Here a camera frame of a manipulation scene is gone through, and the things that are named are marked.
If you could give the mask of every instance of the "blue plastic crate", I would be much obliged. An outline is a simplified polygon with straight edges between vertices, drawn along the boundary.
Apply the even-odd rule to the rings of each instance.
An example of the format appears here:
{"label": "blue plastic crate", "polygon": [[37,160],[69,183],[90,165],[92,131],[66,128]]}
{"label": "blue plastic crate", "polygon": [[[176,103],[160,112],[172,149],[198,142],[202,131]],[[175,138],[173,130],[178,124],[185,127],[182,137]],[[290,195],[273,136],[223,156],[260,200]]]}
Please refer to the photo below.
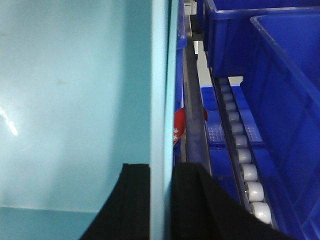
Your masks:
{"label": "blue plastic crate", "polygon": [[203,47],[215,77],[243,76],[253,27],[250,17],[320,10],[320,0],[204,0]]}
{"label": "blue plastic crate", "polygon": [[[251,145],[255,148],[263,148],[265,144],[260,136],[257,125],[251,111],[249,110],[249,106],[240,86],[233,85],[232,91],[240,109],[244,127]],[[203,106],[208,112],[208,121],[206,122],[208,144],[211,148],[225,148],[225,135],[221,125],[214,89],[212,86],[202,86],[201,94]]]}
{"label": "blue plastic crate", "polygon": [[176,63],[175,63],[175,102],[174,111],[182,107],[183,101],[183,56],[184,48],[187,46],[185,27],[185,6],[184,0],[179,0],[178,26],[176,40]]}
{"label": "blue plastic crate", "polygon": [[204,28],[204,0],[196,1],[196,16],[199,20],[199,27]]}
{"label": "blue plastic crate", "polygon": [[286,201],[296,216],[283,215],[298,226],[287,231],[298,239],[318,239],[320,14],[258,16],[251,21],[254,51],[241,87],[285,188],[279,202]]}

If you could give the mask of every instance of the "roller conveyor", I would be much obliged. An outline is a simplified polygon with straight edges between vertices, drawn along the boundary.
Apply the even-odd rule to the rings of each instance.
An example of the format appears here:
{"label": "roller conveyor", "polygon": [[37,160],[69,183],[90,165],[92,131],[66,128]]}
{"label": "roller conveyor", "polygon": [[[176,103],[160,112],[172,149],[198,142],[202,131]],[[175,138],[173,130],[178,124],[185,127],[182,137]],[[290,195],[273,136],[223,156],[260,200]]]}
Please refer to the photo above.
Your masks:
{"label": "roller conveyor", "polygon": [[[192,101],[190,96],[195,95],[193,91],[197,92],[199,89],[199,79],[198,75],[193,73],[191,79],[188,74],[190,72],[190,68],[195,68],[196,61],[186,62],[187,59],[192,59],[195,57],[190,56],[194,55],[194,46],[192,41],[192,33],[191,28],[189,26],[190,20],[189,16],[186,16],[186,30],[187,30],[187,40],[188,45],[184,51],[184,97],[185,97],[185,108],[189,109],[186,111],[186,122],[192,121],[186,125],[186,150],[187,150],[187,162],[190,163],[198,163],[201,162],[201,158],[191,158],[189,159],[189,155],[196,151],[199,151],[197,147],[200,143],[201,145],[208,145],[207,139],[203,141],[194,140],[194,136],[190,133],[194,133],[197,129],[202,129],[204,124],[204,120],[201,119],[196,123],[197,118],[195,118],[193,105],[194,100]],[[241,111],[237,105],[236,97],[233,93],[233,88],[230,86],[229,80],[227,77],[213,77],[212,70],[209,69],[211,81],[215,93],[215,98],[218,105],[218,111],[221,119],[221,125],[224,133],[224,138],[226,141],[226,147],[230,159],[230,163],[232,166],[232,171],[234,175],[234,181],[236,185],[236,191],[238,194],[238,199],[240,204],[258,219],[266,224],[270,224],[270,226],[276,230],[278,230],[277,221],[274,215],[273,208],[269,201],[269,197],[266,191],[264,191],[264,183],[262,179],[259,177],[261,174],[261,170],[259,165],[257,164],[257,160],[255,158],[254,150],[251,146],[250,139],[246,132],[246,128],[244,125],[244,121],[242,119]],[[199,101],[201,99],[199,96],[196,98],[196,104],[199,105]],[[211,168],[210,163],[202,162],[204,164],[204,168]]]}

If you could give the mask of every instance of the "metal frame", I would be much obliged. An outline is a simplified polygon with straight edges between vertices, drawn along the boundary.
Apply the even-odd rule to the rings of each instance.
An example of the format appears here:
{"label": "metal frame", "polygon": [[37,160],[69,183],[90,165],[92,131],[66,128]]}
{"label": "metal frame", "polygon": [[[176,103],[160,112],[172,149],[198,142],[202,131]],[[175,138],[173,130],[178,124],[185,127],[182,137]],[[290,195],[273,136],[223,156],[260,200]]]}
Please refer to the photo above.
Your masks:
{"label": "metal frame", "polygon": [[189,163],[201,163],[206,171],[212,175],[204,107],[189,15],[185,16],[185,31],[187,46],[183,50],[183,91],[186,161]]}

